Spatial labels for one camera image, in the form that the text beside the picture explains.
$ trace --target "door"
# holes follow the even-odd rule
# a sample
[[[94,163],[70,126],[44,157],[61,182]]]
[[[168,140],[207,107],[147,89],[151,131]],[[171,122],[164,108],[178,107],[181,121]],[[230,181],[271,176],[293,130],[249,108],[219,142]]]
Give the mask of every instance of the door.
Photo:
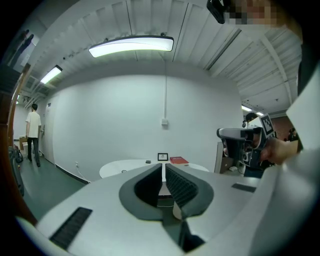
[[[42,134],[42,150],[44,157],[51,163],[55,164],[53,134],[56,109],[59,96],[54,96],[48,99],[45,107],[43,134]]]

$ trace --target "round table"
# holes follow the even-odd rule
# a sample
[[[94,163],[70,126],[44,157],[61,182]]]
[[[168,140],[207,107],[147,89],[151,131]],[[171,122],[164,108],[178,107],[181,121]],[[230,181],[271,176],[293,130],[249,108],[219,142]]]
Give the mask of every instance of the round table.
[[[147,160],[150,159],[133,159],[133,160],[119,160],[107,163],[102,166],[99,174],[101,178],[107,178],[113,175],[120,174],[123,170],[130,171],[133,169],[137,169],[144,166],[154,165],[154,164],[163,164],[162,165],[162,181],[166,181],[166,164],[170,164],[170,161],[157,161],[150,160],[151,163],[146,163]],[[189,163],[189,167],[205,172],[209,172],[209,170],[201,165],[195,163]]]

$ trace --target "person's hand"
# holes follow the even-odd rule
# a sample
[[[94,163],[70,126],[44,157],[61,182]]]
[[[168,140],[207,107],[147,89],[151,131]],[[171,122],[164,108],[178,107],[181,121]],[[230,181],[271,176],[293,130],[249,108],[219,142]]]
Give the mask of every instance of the person's hand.
[[[264,149],[261,151],[260,160],[268,160],[281,165],[286,159],[297,154],[298,141],[285,142],[277,138],[267,140]]]

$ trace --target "brown wall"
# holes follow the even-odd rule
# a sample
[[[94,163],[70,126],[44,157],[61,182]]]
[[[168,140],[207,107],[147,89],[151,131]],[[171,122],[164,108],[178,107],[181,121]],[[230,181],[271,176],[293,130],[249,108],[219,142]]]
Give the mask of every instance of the brown wall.
[[[287,116],[277,117],[272,118],[271,121],[278,139],[283,141],[284,138],[288,138],[289,130],[294,127],[289,118]]]

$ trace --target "white t-shirt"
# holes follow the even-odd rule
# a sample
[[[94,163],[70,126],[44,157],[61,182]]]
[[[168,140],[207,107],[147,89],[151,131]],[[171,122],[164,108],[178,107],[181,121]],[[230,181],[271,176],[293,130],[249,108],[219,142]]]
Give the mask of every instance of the white t-shirt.
[[[28,137],[30,138],[38,138],[38,129],[41,126],[40,115],[36,112],[30,112],[25,120],[30,123],[30,130]]]

